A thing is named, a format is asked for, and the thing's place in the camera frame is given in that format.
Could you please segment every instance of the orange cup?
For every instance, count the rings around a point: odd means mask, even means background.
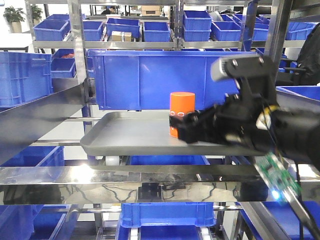
[[[192,92],[172,92],[170,94],[170,116],[183,117],[195,111],[196,95]],[[178,137],[178,130],[170,126],[170,135]]]

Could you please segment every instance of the metal tray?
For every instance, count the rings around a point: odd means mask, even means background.
[[[240,146],[207,142],[186,144],[169,135],[169,112],[157,110],[107,113],[80,144],[91,156],[263,154]]]

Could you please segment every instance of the blue plastic bin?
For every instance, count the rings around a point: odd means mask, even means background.
[[[116,240],[128,240],[129,228],[118,224]],[[201,240],[196,226],[143,226],[141,240]]]
[[[261,48],[256,48],[255,51],[260,55],[263,55],[265,53],[265,49],[262,48],[262,47]],[[286,59],[287,56],[284,53],[282,53],[281,58],[282,59]],[[285,61],[280,61],[279,68],[285,68],[286,66],[287,66],[287,63]]]
[[[200,155],[131,156],[130,165],[209,165]],[[197,226],[215,224],[212,202],[123,203],[120,224],[125,228],[142,226]]]
[[[139,38],[140,21],[134,19],[109,18],[106,22],[106,34],[111,36],[113,31],[132,33],[134,38]]]
[[[208,31],[211,27],[212,18],[207,11],[184,11],[183,26],[187,31]]]
[[[74,78],[76,75],[76,62],[74,58],[54,58],[51,63],[51,76],[53,79]]]
[[[94,61],[92,57],[87,57],[86,58],[86,63],[88,64],[88,74],[89,78],[94,78],[95,77],[95,72],[94,72]]]
[[[55,167],[64,166],[63,146],[29,146],[1,167]]]
[[[206,48],[204,50],[206,52],[224,52],[224,51],[226,51],[224,48]]]
[[[200,49],[199,48],[182,48],[181,51],[200,52]]]
[[[62,21],[68,21],[68,26],[67,29],[68,31],[71,30],[71,25],[70,25],[70,16],[69,14],[52,14],[46,18],[46,20],[62,20]]]
[[[225,22],[233,22],[234,21],[234,19],[227,14],[221,14],[220,16],[223,19],[223,21],[225,21]]]
[[[183,38],[186,42],[207,42],[211,30],[186,30],[183,27]]]
[[[83,31],[86,41],[100,41],[104,32],[102,21],[84,21]]]
[[[170,42],[170,28],[166,22],[145,21],[143,35],[145,42]]]
[[[0,205],[0,239],[28,240],[34,232],[31,205]]]
[[[315,24],[310,22],[289,22],[286,40],[306,40],[314,29]]]
[[[51,54],[0,52],[0,73],[1,108],[53,93]]]
[[[281,107],[320,113],[320,86],[277,86],[276,91]]]
[[[68,54],[74,54],[75,51],[73,49],[67,49],[67,48],[61,48],[58,49],[53,55],[52,58],[53,59],[60,59],[62,58],[64,55],[68,55]]]
[[[152,202],[121,205],[121,226],[197,226],[215,224],[212,202]]]
[[[256,23],[253,29],[253,41],[266,41],[268,37],[269,25]]]
[[[234,14],[233,15],[233,20],[236,23],[239,23],[241,25],[242,24],[242,20],[243,20],[243,15],[242,14]],[[255,23],[256,24],[264,24],[264,21],[256,16],[255,17]]]
[[[259,19],[262,20],[263,24],[268,24],[268,25],[270,24],[270,18],[266,18],[264,16],[259,16]]]
[[[33,27],[37,41],[62,41],[69,33],[70,24],[64,20],[44,20]]]
[[[68,240],[77,223],[77,214],[70,214],[67,205],[45,205],[46,208],[65,209],[55,213],[40,212],[33,221],[34,233],[29,240]]]
[[[306,208],[315,218],[316,224],[320,227],[320,206],[314,201],[305,201]],[[275,219],[280,223],[285,232],[289,235],[292,240],[299,240],[299,220],[295,213],[292,211],[288,203],[278,202],[265,202],[264,205],[270,211],[270,213],[275,217]],[[303,235],[305,240],[313,240],[311,233],[306,227],[303,228]]]
[[[214,21],[211,34],[218,41],[239,41],[241,27],[233,21]]]
[[[129,157],[129,165],[210,165],[201,155],[137,155]]]
[[[195,93],[198,110],[223,103],[225,93],[238,90],[233,79],[212,81],[211,64],[221,56],[242,53],[92,51],[97,104],[100,110],[169,109],[172,92]]]

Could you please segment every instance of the shelving rack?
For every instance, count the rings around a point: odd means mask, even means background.
[[[251,47],[264,47],[265,54],[279,63],[283,47],[301,47],[304,41],[285,41],[288,21],[320,21],[320,3],[313,0],[26,0],[26,13],[33,37],[33,46],[40,48],[74,48],[77,68],[76,79],[65,79],[56,83],[59,92],[43,97],[33,102],[0,112],[0,164],[19,153],[29,145],[33,146],[78,146],[78,140],[47,140],[38,139],[64,121],[83,122],[85,133],[92,127],[92,122],[98,118],[92,116],[90,107],[94,104],[94,84],[88,78],[85,49],[170,49],[181,48],[240,48],[248,50]],[[31,4],[68,4],[71,20],[72,41],[36,41],[32,30]],[[97,42],[84,41],[82,27],[81,4],[104,5],[163,5],[174,7],[174,39],[173,42]],[[266,42],[252,42],[254,17],[257,6],[272,5],[272,14],[268,39]],[[212,41],[212,42],[185,42],[181,37],[182,14],[184,5],[242,5],[245,24],[242,27],[241,41]],[[82,109],[83,117],[70,118],[75,112]],[[72,167],[2,167],[0,168],[0,187],[47,185],[59,186],[61,200],[55,204],[94,204],[92,209],[79,208],[79,213],[95,213],[98,237],[102,238],[101,214],[112,212],[110,209],[101,208],[100,203],[115,203],[110,194],[101,194],[102,186],[112,185],[118,196],[123,196],[124,202],[137,202],[139,199],[130,196],[130,191],[136,190],[142,183],[158,183],[161,185],[172,184],[168,174],[174,174],[176,179],[187,187],[196,188],[199,192],[211,196],[211,188],[216,186],[218,191],[227,194],[216,194],[213,198],[199,199],[197,194],[188,196],[188,201],[220,202],[214,207],[219,211],[217,215],[216,239],[228,239],[223,230],[224,211],[244,210],[255,224],[259,234],[269,240],[289,239],[282,228],[263,207],[258,194],[247,199],[241,199],[244,183],[251,183],[250,191],[261,187],[261,178],[248,158],[226,158],[226,163],[237,161],[240,165],[209,165],[209,166],[72,166]],[[303,177],[303,189],[317,187],[320,180],[319,173],[312,168],[314,176]],[[69,188],[81,188],[81,194],[70,193]],[[305,200],[319,201],[320,193],[313,195],[303,191]],[[28,204],[46,204],[43,202],[28,202]],[[184,197],[174,197],[170,201],[185,201]],[[226,206],[225,202],[242,202],[238,207]],[[231,239],[236,240],[243,235],[243,219],[237,214],[232,229]]]

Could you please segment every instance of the cable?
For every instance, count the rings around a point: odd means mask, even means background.
[[[297,162],[294,162],[294,164],[295,164],[295,169],[296,169],[296,172],[295,172],[295,174],[296,174],[296,180],[297,180],[298,185],[299,185],[300,188],[301,188],[301,180],[300,180],[300,173],[299,173],[299,164],[298,164]],[[301,195],[301,193],[299,193],[299,195],[298,195],[298,200],[299,200],[301,203],[303,203],[303,202],[302,202],[302,195]],[[300,221],[300,219],[299,219],[299,238],[300,238],[300,240],[304,240],[304,225],[303,225],[303,223]]]
[[[113,191],[113,190],[109,189],[105,184],[103,184],[102,187],[105,188],[106,190],[112,192],[112,193],[114,194],[115,199],[117,199],[120,203],[127,201],[127,200],[131,197],[131,194],[132,194],[133,192],[136,192],[136,191],[137,191],[136,189],[135,189],[135,190],[131,190],[131,191],[129,192],[129,194],[128,194],[128,197],[127,197],[126,199],[120,200],[120,199],[118,198],[118,194],[117,194],[116,191]],[[120,189],[120,190],[128,191],[128,189],[123,189],[123,188],[120,188],[120,187],[117,187],[117,186],[114,186],[114,187],[111,187],[111,188],[117,188],[117,189]]]
[[[212,186],[213,186],[213,188],[210,190],[209,196],[207,196],[206,198],[202,199],[201,202],[204,202],[208,198],[212,197],[212,192],[216,189],[214,183],[212,183]]]
[[[174,198],[175,197],[175,191],[177,191],[177,189],[175,189],[175,190],[173,190],[172,192],[171,192],[171,197],[167,197],[167,198],[164,198],[163,200],[167,200],[167,199],[172,199],[172,198]]]

